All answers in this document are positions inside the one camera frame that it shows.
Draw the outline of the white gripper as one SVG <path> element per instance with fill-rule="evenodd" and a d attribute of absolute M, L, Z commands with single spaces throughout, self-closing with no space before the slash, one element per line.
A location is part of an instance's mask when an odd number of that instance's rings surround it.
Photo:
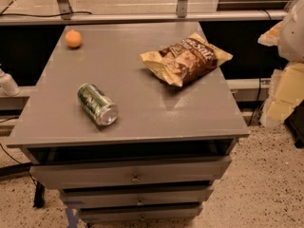
<path fill-rule="evenodd" d="M 263 126 L 276 127 L 304 100 L 304 0 L 297 0 L 283 21 L 261 34 L 257 42 L 267 47 L 278 44 L 279 56 L 290 61 L 283 70 L 274 71 L 260 117 Z"/>

